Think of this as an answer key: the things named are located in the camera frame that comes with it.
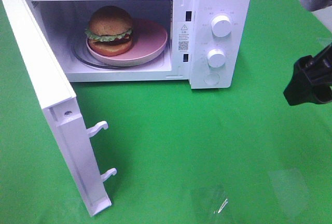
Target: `white microwave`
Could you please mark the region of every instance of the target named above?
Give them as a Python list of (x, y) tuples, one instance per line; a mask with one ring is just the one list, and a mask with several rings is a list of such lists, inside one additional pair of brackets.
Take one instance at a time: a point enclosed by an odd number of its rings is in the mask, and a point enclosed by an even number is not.
[[(42, 111), (91, 216), (111, 205), (70, 82), (189, 80), (191, 88), (231, 85), (250, 0), (2, 0)], [(93, 12), (113, 5), (158, 23), (163, 49), (135, 66), (104, 64), (88, 52)]]

